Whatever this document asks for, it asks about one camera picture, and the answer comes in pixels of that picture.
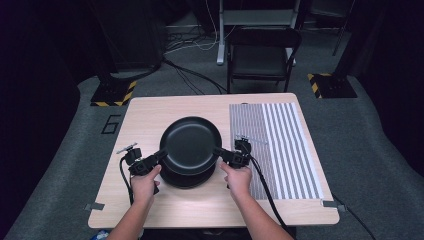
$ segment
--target wooden table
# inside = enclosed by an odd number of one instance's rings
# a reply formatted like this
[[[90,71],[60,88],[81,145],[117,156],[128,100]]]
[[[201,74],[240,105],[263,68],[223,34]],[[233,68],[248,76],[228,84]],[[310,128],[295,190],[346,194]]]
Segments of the wooden table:
[[[332,225],[339,221],[336,208],[323,207],[322,200],[333,201],[324,172],[308,131],[298,100],[291,93],[146,97],[131,100],[115,147],[112,151],[97,203],[103,210],[92,210],[91,228],[114,228],[130,206],[128,192],[119,171],[119,161],[125,152],[117,151],[137,142],[143,157],[159,150],[165,129],[174,121],[199,116],[211,121],[220,131],[222,147],[231,149],[229,104],[294,102],[310,148],[314,166],[322,187],[323,199],[276,200],[275,204],[287,225]],[[224,181],[225,173],[217,169],[204,184],[184,190],[167,185],[160,176],[160,192],[149,212],[145,228],[225,228],[245,226]],[[265,211],[275,218],[267,200],[258,200]]]

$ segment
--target black chair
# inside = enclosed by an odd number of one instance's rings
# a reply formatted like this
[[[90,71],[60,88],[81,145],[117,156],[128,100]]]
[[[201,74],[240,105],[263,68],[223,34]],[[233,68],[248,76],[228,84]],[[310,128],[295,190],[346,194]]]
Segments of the black chair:
[[[302,37],[291,29],[241,27],[227,37],[227,92],[234,79],[285,81],[287,92],[294,56]],[[287,56],[286,48],[291,48]]]
[[[342,40],[343,33],[349,20],[350,13],[352,12],[355,0],[311,0],[309,7],[309,14],[315,17],[318,21],[330,23],[339,28],[338,39],[336,47],[333,51],[333,56],[336,55],[337,50]]]

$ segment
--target right hand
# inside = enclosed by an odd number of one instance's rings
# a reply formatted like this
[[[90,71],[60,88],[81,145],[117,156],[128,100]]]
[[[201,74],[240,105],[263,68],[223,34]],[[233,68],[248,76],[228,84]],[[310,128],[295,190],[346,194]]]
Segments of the right hand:
[[[228,183],[233,198],[250,196],[249,186],[252,180],[252,170],[249,167],[234,169],[225,162],[221,162],[219,167],[227,173],[224,179]]]
[[[161,169],[161,165],[156,165],[149,174],[145,176],[134,176],[131,178],[134,202],[147,201],[150,205],[153,203],[154,186],[158,186],[160,184],[160,182],[155,181],[155,177],[159,174]]]

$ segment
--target forearm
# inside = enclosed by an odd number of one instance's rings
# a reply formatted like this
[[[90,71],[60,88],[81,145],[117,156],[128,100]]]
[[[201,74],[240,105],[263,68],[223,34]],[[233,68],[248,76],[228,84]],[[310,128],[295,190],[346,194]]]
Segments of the forearm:
[[[234,201],[240,209],[252,239],[292,239],[250,195],[234,197]]]
[[[124,239],[124,240],[135,240],[138,238],[143,225],[146,221],[147,214],[150,210],[150,204],[148,201],[134,202],[133,205],[119,221],[118,225],[108,236],[108,240]]]

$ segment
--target black frying pan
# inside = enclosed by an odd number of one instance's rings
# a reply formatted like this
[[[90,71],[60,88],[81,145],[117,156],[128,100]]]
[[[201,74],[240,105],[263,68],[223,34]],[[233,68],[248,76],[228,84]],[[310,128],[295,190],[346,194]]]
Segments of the black frying pan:
[[[166,167],[162,167],[160,176],[169,185],[177,188],[188,189],[197,187],[206,182],[212,176],[214,171],[215,165],[212,165],[208,170],[197,175],[181,175],[170,171]]]
[[[221,146],[221,134],[213,123],[200,117],[185,117],[163,133],[160,149],[166,150],[168,156],[161,164],[167,168],[166,173],[195,176],[215,166],[218,156],[213,155],[213,150]]]

